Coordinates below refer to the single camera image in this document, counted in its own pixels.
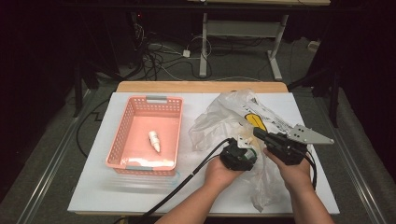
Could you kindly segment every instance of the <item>desk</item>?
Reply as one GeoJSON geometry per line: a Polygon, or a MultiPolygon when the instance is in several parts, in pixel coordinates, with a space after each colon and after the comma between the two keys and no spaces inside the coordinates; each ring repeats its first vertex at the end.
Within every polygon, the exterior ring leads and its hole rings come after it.
{"type": "MultiPolygon", "coordinates": [[[[282,83],[260,82],[122,82],[107,108],[101,128],[96,135],[90,156],[69,204],[68,211],[83,215],[139,215],[162,200],[199,164],[208,152],[192,151],[188,129],[205,112],[207,106],[221,91],[235,91],[250,87],[260,92],[259,100],[291,124],[303,123],[291,93],[282,83]],[[106,167],[105,159],[127,98],[131,94],[177,95],[185,99],[181,124],[177,174],[171,177],[118,175],[106,167]]],[[[318,195],[332,214],[339,213],[327,179],[314,151],[318,166],[318,195]]],[[[204,169],[199,172],[174,198],[161,207],[164,214],[180,203],[204,181],[204,169]]],[[[271,204],[260,213],[249,199],[250,186],[237,179],[216,200],[211,216],[285,216],[291,214],[290,198],[286,189],[280,189],[282,201],[271,204]]]]}
{"type": "MultiPolygon", "coordinates": [[[[303,6],[328,6],[330,0],[206,0],[206,3],[237,3],[237,4],[266,4],[266,5],[303,5],[303,6]]],[[[207,57],[206,49],[208,35],[233,35],[233,36],[253,36],[253,37],[274,37],[275,42],[271,50],[267,51],[269,64],[271,65],[275,80],[281,81],[282,75],[276,61],[277,50],[282,40],[283,32],[289,15],[283,15],[279,22],[258,22],[258,21],[212,21],[204,13],[202,31],[202,53],[200,62],[200,77],[206,77],[207,57]]]]}

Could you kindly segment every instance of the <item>plastic bag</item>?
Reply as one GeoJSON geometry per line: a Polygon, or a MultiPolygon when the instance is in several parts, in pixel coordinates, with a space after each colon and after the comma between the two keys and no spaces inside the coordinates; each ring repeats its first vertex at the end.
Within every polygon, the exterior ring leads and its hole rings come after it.
{"type": "Polygon", "coordinates": [[[258,159],[251,171],[244,175],[252,187],[251,201],[259,210],[279,202],[277,194],[284,183],[276,165],[262,152],[263,141],[253,136],[253,125],[248,119],[260,123],[269,133],[287,133],[292,127],[272,110],[262,105],[252,90],[221,93],[200,115],[189,130],[193,150],[214,148],[226,138],[251,138],[258,159]]]}

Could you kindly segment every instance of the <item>metal bar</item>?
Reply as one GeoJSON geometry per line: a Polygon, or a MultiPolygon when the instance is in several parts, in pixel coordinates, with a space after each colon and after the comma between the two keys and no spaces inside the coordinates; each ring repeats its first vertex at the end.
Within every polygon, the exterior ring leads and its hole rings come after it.
{"type": "Polygon", "coordinates": [[[323,118],[327,121],[330,129],[332,130],[332,133],[334,134],[334,141],[335,144],[338,145],[339,148],[339,153],[341,156],[341,159],[343,160],[345,166],[346,166],[346,171],[349,173],[350,178],[355,185],[356,191],[358,192],[359,196],[361,197],[361,201],[367,211],[367,214],[369,215],[372,223],[374,224],[386,224],[388,223],[382,212],[381,209],[378,207],[377,201],[375,200],[375,197],[368,186],[367,182],[364,180],[364,177],[361,174],[361,171],[359,170],[359,167],[356,165],[352,155],[349,153],[349,150],[347,148],[347,144],[345,143],[342,135],[339,133],[337,129],[335,129],[332,126],[332,121],[326,116],[327,115],[327,108],[325,103],[323,102],[323,99],[316,98],[318,108],[321,111],[321,114],[323,115],[323,118]]]}
{"type": "Polygon", "coordinates": [[[64,138],[62,139],[59,146],[56,148],[55,153],[52,156],[52,159],[50,160],[46,171],[41,176],[40,181],[35,187],[35,191],[33,192],[29,202],[26,204],[25,208],[23,209],[20,218],[18,219],[17,222],[18,224],[20,223],[27,224],[33,221],[35,217],[35,213],[37,212],[41,202],[43,201],[47,193],[47,190],[50,188],[50,184],[53,178],[55,177],[56,172],[58,171],[58,168],[62,163],[62,160],[64,159],[64,155],[67,152],[70,140],[72,136],[76,134],[78,125],[81,123],[83,116],[87,113],[88,110],[87,108],[89,107],[89,104],[92,102],[94,94],[95,91],[90,91],[90,90],[88,90],[87,93],[85,94],[84,96],[84,98],[86,99],[85,106],[82,108],[79,116],[77,118],[74,118],[71,124],[69,125],[69,127],[67,128],[67,131],[64,134],[64,138]]]}
{"type": "Polygon", "coordinates": [[[204,18],[202,21],[202,48],[201,48],[201,60],[199,65],[199,77],[206,77],[206,68],[207,68],[207,13],[204,13],[204,18]]]}
{"type": "Polygon", "coordinates": [[[288,21],[288,17],[289,17],[289,15],[282,16],[282,21],[280,22],[280,24],[277,28],[275,44],[274,44],[273,50],[271,51],[270,59],[275,58],[277,50],[279,49],[280,41],[282,40],[283,32],[285,31],[286,22],[288,21]]]}
{"type": "Polygon", "coordinates": [[[279,66],[277,65],[276,57],[271,58],[271,50],[267,51],[268,61],[270,62],[271,69],[273,71],[274,79],[276,81],[282,80],[282,74],[280,73],[279,66]]]}

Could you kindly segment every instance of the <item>pink plastic basket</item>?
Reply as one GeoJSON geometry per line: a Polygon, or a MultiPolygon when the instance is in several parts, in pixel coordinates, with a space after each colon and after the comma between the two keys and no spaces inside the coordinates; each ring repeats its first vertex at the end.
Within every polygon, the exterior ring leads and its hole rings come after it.
{"type": "Polygon", "coordinates": [[[106,165],[120,174],[174,175],[182,105],[180,97],[131,96],[106,165]],[[158,134],[160,152],[150,144],[150,131],[158,134]]]}

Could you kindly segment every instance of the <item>white table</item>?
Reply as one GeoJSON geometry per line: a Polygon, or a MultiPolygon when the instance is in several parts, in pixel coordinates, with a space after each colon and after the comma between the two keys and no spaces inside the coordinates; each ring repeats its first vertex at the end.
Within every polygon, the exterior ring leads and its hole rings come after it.
{"type": "MultiPolygon", "coordinates": [[[[147,212],[184,180],[207,155],[192,151],[188,130],[194,120],[205,112],[218,93],[183,92],[116,92],[113,94],[103,123],[96,136],[89,158],[78,181],[68,211],[82,215],[139,215],[147,212]],[[131,95],[172,95],[184,99],[184,111],[177,156],[177,174],[171,177],[119,175],[105,165],[106,156],[117,131],[126,100],[131,95]]],[[[291,124],[303,123],[291,93],[258,93],[260,101],[291,124]]],[[[320,161],[314,151],[318,167],[317,193],[331,214],[339,210],[320,161]]],[[[163,214],[184,200],[204,181],[205,167],[174,198],[158,209],[163,214]]],[[[266,206],[262,213],[249,199],[249,185],[239,177],[216,200],[210,216],[284,216],[291,214],[290,198],[280,189],[282,201],[266,206]]]]}

